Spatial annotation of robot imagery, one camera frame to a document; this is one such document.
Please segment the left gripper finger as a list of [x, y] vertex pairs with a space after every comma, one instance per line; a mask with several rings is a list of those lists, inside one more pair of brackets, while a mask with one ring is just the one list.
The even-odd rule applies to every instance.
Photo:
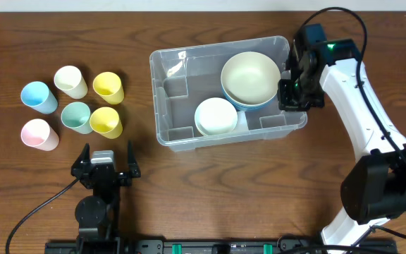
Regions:
[[71, 169], [85, 169], [90, 163], [90, 145], [86, 143]]
[[131, 143], [130, 140], [128, 141], [128, 168], [130, 170], [130, 173], [140, 172], [140, 168], [135, 158], [133, 144]]

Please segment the dark blue bowl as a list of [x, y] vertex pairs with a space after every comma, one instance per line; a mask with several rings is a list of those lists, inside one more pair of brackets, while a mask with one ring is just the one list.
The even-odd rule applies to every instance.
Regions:
[[270, 105], [271, 101], [256, 106], [245, 106], [237, 102], [230, 102], [238, 111], [257, 111]]
[[231, 99], [228, 96], [228, 93], [223, 88], [221, 88], [221, 91], [222, 91], [225, 99], [228, 100], [237, 110], [240, 110], [240, 111], [253, 111], [253, 110], [258, 110], [258, 109], [264, 108], [265, 106], [270, 104], [272, 101], [277, 100], [277, 96], [278, 96], [278, 93], [276, 92], [275, 95], [271, 99], [266, 101], [265, 103], [247, 105], [247, 104], [243, 104], [240, 102], [236, 102], [234, 99]]

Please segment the yellow cup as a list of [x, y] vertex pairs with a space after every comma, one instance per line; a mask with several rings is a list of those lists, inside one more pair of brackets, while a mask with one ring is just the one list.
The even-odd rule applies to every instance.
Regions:
[[90, 126], [93, 131], [108, 139], [116, 139], [123, 132], [120, 116], [111, 107], [95, 110], [90, 116]]
[[103, 72], [97, 75], [93, 80], [92, 87], [109, 104], [120, 104], [124, 100], [121, 79], [113, 72]]

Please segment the large beige bowl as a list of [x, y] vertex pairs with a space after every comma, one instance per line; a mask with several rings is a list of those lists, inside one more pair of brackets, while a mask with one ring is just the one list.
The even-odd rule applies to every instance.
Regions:
[[232, 56], [221, 71], [221, 87], [226, 97], [244, 107], [259, 107], [273, 99], [280, 79], [277, 64], [258, 52]]

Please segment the white bowl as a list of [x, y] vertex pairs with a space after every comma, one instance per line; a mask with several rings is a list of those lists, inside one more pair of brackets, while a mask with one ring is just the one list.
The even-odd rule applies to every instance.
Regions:
[[235, 107], [226, 99], [212, 97], [201, 102], [195, 110], [195, 125], [227, 126], [237, 125], [238, 113]]

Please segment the light grey bowl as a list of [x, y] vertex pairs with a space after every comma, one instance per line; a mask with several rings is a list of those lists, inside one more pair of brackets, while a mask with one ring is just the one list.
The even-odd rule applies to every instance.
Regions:
[[202, 124], [196, 124], [196, 127], [203, 136], [222, 135], [232, 133], [235, 130], [236, 123], [227, 126], [203, 126]]

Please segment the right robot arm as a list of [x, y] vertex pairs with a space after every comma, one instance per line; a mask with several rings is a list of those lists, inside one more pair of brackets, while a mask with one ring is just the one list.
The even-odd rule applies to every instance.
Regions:
[[350, 137], [355, 166], [340, 187], [343, 207], [321, 231], [326, 246], [356, 246], [372, 229], [406, 212], [406, 137], [375, 95], [351, 39], [329, 41], [320, 24], [293, 40], [278, 83], [278, 107], [308, 111], [329, 97]]

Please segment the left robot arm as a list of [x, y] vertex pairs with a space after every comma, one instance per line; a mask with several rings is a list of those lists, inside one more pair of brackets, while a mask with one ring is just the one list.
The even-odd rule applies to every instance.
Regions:
[[128, 143], [128, 170], [116, 171], [112, 150], [91, 153], [86, 144], [71, 167], [71, 175], [93, 194], [83, 198], [75, 209], [78, 236], [85, 241], [109, 241], [118, 232], [120, 188], [129, 187], [141, 177], [140, 168]]

